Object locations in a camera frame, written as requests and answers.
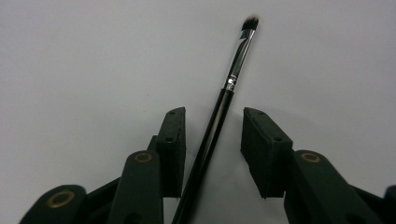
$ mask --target brush bristles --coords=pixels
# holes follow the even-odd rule
[[[242,26],[242,30],[256,30],[258,24],[259,24],[259,16],[253,14],[247,17],[247,19],[244,22],[244,25]]]

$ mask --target brush ferrule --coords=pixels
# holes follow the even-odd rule
[[[233,91],[238,79],[239,73],[241,72],[242,64],[248,53],[248,47],[250,46],[251,40],[255,30],[243,30],[241,37],[238,41],[238,47],[236,49],[235,56],[233,57],[233,64],[231,65],[230,72],[228,73],[227,79],[224,84],[224,89]]]

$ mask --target brush handle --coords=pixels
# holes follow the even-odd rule
[[[188,223],[189,216],[196,201],[195,198],[204,180],[207,166],[218,141],[221,127],[227,116],[232,99],[232,91],[221,90],[172,224]]]

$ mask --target white background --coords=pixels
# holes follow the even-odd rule
[[[261,16],[192,223],[288,223],[240,153],[243,108],[382,196],[396,184],[395,1],[0,3],[0,223],[63,184],[117,178],[187,109],[186,176],[245,18]],[[170,223],[178,200],[164,200]]]

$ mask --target metal ring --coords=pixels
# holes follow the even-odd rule
[[[301,158],[303,158],[305,161],[317,163],[320,162],[320,157],[315,155],[314,153],[310,152],[305,152],[301,155]]]
[[[65,195],[67,197],[61,202],[55,202],[55,199],[62,195]],[[50,198],[47,200],[47,206],[50,208],[62,207],[64,205],[70,203],[71,201],[73,201],[74,197],[75,197],[75,193],[73,191],[71,191],[70,189],[64,189],[64,190],[50,196]]]
[[[134,156],[134,160],[139,163],[145,163],[152,160],[152,156],[149,153],[140,153]]]

